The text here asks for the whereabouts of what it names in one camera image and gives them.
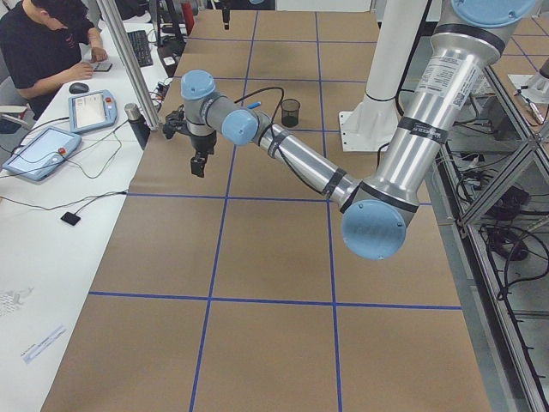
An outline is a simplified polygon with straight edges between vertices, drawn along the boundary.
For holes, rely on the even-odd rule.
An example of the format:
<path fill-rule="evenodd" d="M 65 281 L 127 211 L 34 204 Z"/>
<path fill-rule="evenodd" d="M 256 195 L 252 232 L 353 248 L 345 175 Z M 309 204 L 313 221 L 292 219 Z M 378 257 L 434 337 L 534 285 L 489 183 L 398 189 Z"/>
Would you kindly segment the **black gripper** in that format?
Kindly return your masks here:
<path fill-rule="evenodd" d="M 192 134 L 190 136 L 190 142 L 195 150 L 194 156 L 190 159 L 191 173 L 197 177 L 204 177 L 208 157 L 214 155 L 214 147 L 217 143 L 217 133 L 213 131 L 204 136 Z"/>
<path fill-rule="evenodd" d="M 222 12 L 222 21 L 225 30 L 230 29 L 230 15 L 231 15 L 231 1 L 230 0 L 220 0 L 221 12 Z"/>

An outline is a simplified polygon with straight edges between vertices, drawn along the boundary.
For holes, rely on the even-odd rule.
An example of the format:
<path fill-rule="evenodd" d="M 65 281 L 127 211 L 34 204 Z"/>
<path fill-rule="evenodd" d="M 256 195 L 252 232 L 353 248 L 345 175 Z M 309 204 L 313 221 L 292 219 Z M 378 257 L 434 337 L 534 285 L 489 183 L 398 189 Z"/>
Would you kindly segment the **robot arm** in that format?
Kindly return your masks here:
<path fill-rule="evenodd" d="M 533 14 L 534 2 L 443 2 L 431 37 L 432 56 L 410 104 L 398 115 L 401 74 L 428 9 L 426 1 L 386 3 L 364 99 L 341 114 L 346 151 L 386 150 L 370 177 L 353 178 L 270 116 L 229 100 L 204 70 L 189 71 L 181 80 L 187 134 L 197 140 L 222 135 L 238 146 L 256 144 L 339 205 L 348 249 L 370 260 L 393 256 L 419 207 L 419 186 L 481 71 L 502 57 L 521 19 Z"/>
<path fill-rule="evenodd" d="M 210 1 L 213 9 L 221 11 L 223 27 L 230 29 L 231 12 L 233 10 L 273 10 L 274 3 L 264 0 L 214 0 Z"/>

